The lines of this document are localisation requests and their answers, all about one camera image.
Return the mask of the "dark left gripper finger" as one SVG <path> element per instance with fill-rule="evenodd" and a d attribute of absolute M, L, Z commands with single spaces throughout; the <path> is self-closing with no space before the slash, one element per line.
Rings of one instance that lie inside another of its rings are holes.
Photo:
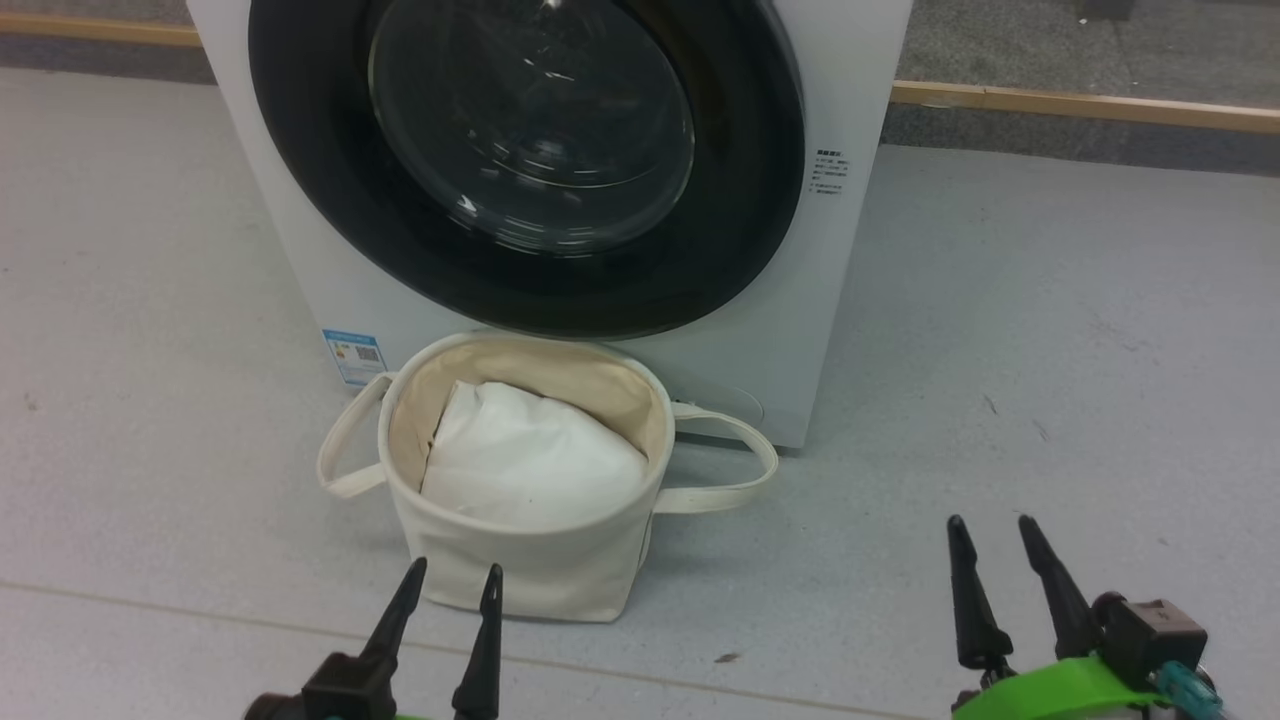
<path fill-rule="evenodd" d="M 426 570 L 425 557 L 417 557 L 410 564 L 408 571 L 360 653 L 362 661 L 380 664 L 398 659 L 404 629 L 419 606 Z"/>
<path fill-rule="evenodd" d="M 493 564 L 479 603 L 481 624 L 463 679 L 452 697 L 454 719 L 499 717 L 503 589 L 503 569 Z"/>

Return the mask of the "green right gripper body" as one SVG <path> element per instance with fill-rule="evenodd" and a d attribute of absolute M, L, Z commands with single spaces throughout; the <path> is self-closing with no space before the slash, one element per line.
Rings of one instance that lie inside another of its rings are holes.
<path fill-rule="evenodd" d="M 1129 687 L 1101 657 L 1089 656 L 989 680 L 957 702 L 950 717 L 1094 719 L 1165 703 L 1165 696 Z"/>

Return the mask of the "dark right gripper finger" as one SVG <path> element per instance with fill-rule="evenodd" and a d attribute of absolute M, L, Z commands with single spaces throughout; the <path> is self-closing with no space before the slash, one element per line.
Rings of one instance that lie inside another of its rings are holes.
<path fill-rule="evenodd" d="M 1044 589 L 1056 637 L 1057 659 L 1085 657 L 1101 646 L 1101 628 L 1091 606 L 1059 559 L 1039 523 L 1030 515 L 1018 519 L 1028 561 Z"/>
<path fill-rule="evenodd" d="M 1012 642 L 995 620 L 977 571 L 977 551 L 960 515 L 947 520 L 957 661 L 977 671 L 1010 671 Z"/>

